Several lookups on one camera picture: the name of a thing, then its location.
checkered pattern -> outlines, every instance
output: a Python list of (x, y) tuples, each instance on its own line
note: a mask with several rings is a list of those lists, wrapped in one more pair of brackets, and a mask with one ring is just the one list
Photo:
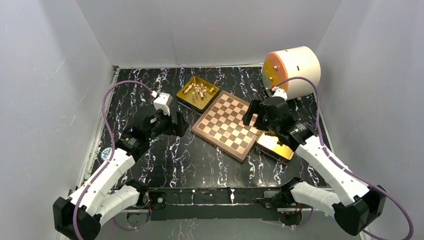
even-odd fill
[(251, 143), (255, 142), (260, 133), (253, 127), (257, 115), (254, 114), (249, 126), (245, 126), (242, 117), (249, 106), (245, 101), (235, 99), (229, 93), (227, 94), (218, 96), (194, 126), (204, 134), (209, 135), (208, 139), (212, 140), (212, 143), (218, 147), (225, 145), (235, 151), (236, 154), (247, 155), (253, 146)]

wooden chess board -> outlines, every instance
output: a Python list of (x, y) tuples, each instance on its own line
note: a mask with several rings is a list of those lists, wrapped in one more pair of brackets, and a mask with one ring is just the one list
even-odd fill
[(256, 114), (249, 126), (243, 125), (242, 117), (248, 108), (246, 101), (221, 91), (191, 130), (238, 161), (244, 162), (261, 134), (260, 130), (253, 127)]

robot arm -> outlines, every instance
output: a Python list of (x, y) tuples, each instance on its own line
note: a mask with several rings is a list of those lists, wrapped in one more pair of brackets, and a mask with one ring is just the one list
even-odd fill
[(278, 137), (279, 144), (287, 145), (308, 161), (334, 192), (322, 190), (294, 178), (281, 187), (279, 199), (287, 204), (302, 203), (319, 209), (334, 217), (345, 232), (356, 236), (380, 216), (386, 197), (335, 165), (329, 156), (349, 170), (332, 152), (329, 151), (329, 156), (326, 155), (323, 151), (325, 146), (321, 145), (311, 126), (292, 118), (286, 99), (284, 90), (278, 88), (271, 98), (264, 101), (252, 100), (243, 116), (243, 123), (248, 125), (252, 115), (257, 114), (254, 126), (274, 134)]
[[(77, 209), (77, 224), (84, 240), (94, 240), (102, 225), (113, 218), (121, 210), (133, 205), (143, 206), (148, 203), (148, 188), (142, 182), (131, 180), (114, 194), (108, 195), (113, 185), (125, 171), (130, 169), (150, 147), (150, 141), (161, 134), (182, 137), (189, 127), (181, 112), (176, 113), (177, 121), (173, 122), (170, 113), (172, 97), (161, 93), (153, 105), (156, 113), (142, 121), (142, 127), (132, 125), (124, 129), (116, 142), (113, 159), (91, 184)], [(91, 183), (93, 177), (101, 171), (103, 164), (85, 182), (83, 186), (68, 196), (59, 197), (53, 204), (54, 226), (56, 230), (71, 240), (78, 239), (72, 221), (77, 201)]]

black joint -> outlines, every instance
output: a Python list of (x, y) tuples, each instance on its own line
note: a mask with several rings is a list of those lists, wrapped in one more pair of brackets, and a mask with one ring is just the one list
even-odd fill
[[(59, 197), (53, 204), (54, 228), (71, 240), (78, 240), (74, 231), (73, 215), (75, 205), (71, 200)], [(102, 215), (89, 215), (82, 206), (77, 209), (76, 224), (84, 240), (94, 240), (100, 232)]]
[(298, 177), (294, 177), (292, 180), (287, 182), (286, 184), (281, 186), (281, 200), (285, 202), (286, 204), (290, 205), (295, 202), (295, 199), (293, 198), (292, 193), (290, 190), (292, 190), (298, 183), (303, 182), (302, 179)]
[(136, 181), (135, 179), (129, 180), (125, 183), (126, 186), (131, 186), (140, 193), (140, 195), (144, 195), (149, 188), (142, 182)]
[(260, 104), (261, 101), (259, 100), (252, 100), (249, 104), (249, 108), (247, 109), (246, 114), (244, 114), (244, 116), (242, 117), (243, 120), (243, 124), (245, 126), (249, 126), (249, 124), (251, 123), (253, 114), (258, 114), (259, 110), (260, 110)]
[(189, 124), (184, 119), (183, 113), (180, 111), (176, 112), (176, 124), (172, 124), (172, 132), (171, 134), (177, 137), (183, 137), (184, 133), (186, 133), (187, 129), (189, 129)]
[(344, 206), (341, 202), (332, 205), (334, 219), (348, 234), (358, 235), (383, 212), (386, 196), (373, 187), (368, 186), (369, 192), (364, 196), (355, 196), (354, 203)]

cable connector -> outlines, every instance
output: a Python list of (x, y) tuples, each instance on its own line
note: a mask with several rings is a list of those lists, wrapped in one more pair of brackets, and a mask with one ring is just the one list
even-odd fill
[(155, 99), (158, 96), (158, 93), (156, 91), (152, 91), (150, 96)]

